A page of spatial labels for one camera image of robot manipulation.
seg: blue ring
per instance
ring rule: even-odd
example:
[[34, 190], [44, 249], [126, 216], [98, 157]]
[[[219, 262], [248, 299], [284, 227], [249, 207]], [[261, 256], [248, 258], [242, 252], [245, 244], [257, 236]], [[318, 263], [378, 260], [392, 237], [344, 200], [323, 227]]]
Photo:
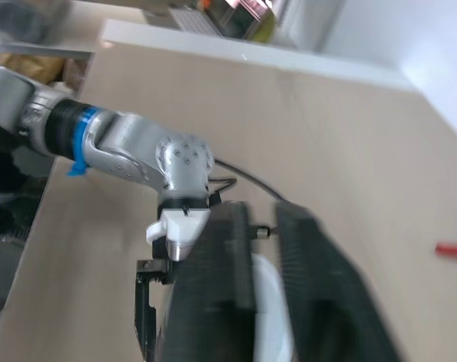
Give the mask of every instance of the blue ring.
[[83, 139], [86, 127], [90, 124], [96, 112], [99, 109], [96, 107], [90, 107], [84, 110], [81, 121], [76, 125], [75, 134], [72, 138], [72, 153], [75, 156], [75, 163], [71, 167], [71, 171], [68, 176], [81, 176], [86, 173], [86, 169], [89, 167], [84, 160], [83, 155]]

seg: beige tabletop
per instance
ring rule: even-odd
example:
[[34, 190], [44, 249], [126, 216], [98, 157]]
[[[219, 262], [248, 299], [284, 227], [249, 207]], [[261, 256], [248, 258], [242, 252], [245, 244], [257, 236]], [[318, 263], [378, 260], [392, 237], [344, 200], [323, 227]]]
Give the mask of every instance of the beige tabletop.
[[[457, 136], [400, 80], [370, 84], [244, 54], [221, 60], [108, 39], [82, 98], [196, 133], [305, 205], [361, 271], [401, 354], [457, 362], [457, 262], [434, 255], [437, 241], [457, 241]], [[52, 171], [0, 323], [0, 362], [141, 360], [135, 263], [150, 255], [156, 195], [95, 170], [68, 178], [69, 166], [58, 159]], [[228, 198], [272, 218], [270, 198], [245, 182]], [[262, 252], [276, 260], [274, 245]]]

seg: robotic arm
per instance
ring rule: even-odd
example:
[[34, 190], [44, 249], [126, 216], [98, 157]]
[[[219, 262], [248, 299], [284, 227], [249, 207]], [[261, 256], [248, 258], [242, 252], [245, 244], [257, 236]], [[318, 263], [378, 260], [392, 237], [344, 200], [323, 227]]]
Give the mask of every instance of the robotic arm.
[[148, 227], [147, 241], [167, 236], [170, 259], [187, 257], [210, 213], [213, 155], [203, 140], [80, 103], [2, 67], [0, 127], [42, 155], [75, 161], [72, 175], [92, 167], [153, 188], [160, 220]]
[[[158, 351], [162, 362], [254, 360], [256, 338], [265, 335], [257, 330], [262, 324], [256, 328], [256, 233], [245, 203], [208, 208], [214, 159], [203, 140], [80, 103], [2, 67], [0, 127], [43, 155], [75, 161], [72, 175], [93, 167], [158, 193], [158, 221], [146, 232], [154, 259], [139, 261], [136, 273], [134, 319], [145, 360], [159, 360]], [[279, 199], [282, 279], [298, 360], [399, 361], [352, 264], [306, 209], [272, 194]], [[173, 283], [175, 274], [166, 334], [157, 338], [149, 283]]]

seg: black cable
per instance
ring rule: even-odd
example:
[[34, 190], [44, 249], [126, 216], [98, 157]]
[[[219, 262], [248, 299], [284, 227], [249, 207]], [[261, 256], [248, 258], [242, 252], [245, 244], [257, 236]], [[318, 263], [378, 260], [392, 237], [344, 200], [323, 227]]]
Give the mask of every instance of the black cable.
[[257, 179], [255, 176], [251, 175], [250, 173], [241, 170], [240, 168], [237, 168], [236, 166], [232, 166], [231, 164], [228, 164], [227, 162], [221, 161], [218, 158], [215, 159], [215, 164], [225, 168], [226, 170], [229, 170], [233, 173], [236, 173], [238, 176], [241, 176], [245, 178], [246, 180], [250, 181], [251, 183], [257, 185], [261, 189], [263, 189], [265, 192], [270, 194], [273, 198], [276, 198], [278, 200], [285, 200], [285, 198], [277, 191], [275, 191], [271, 186], [267, 185], [264, 183], [262, 180]]
[[225, 192], [225, 191], [231, 189], [235, 185], [237, 185], [237, 179], [235, 177], [222, 177], [222, 178], [211, 177], [208, 179], [208, 182], [209, 183], [225, 183], [224, 186], [220, 186], [218, 189], [213, 190], [213, 192], [218, 192], [220, 194], [222, 192]]

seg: black bracket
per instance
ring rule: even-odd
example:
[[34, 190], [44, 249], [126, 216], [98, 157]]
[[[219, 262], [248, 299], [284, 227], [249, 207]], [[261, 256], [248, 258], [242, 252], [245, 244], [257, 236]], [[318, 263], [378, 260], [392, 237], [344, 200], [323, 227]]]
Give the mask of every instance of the black bracket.
[[156, 309], [151, 307], [150, 283], [167, 277], [166, 259], [139, 260], [136, 263], [135, 330], [143, 360], [153, 360], [156, 341]]

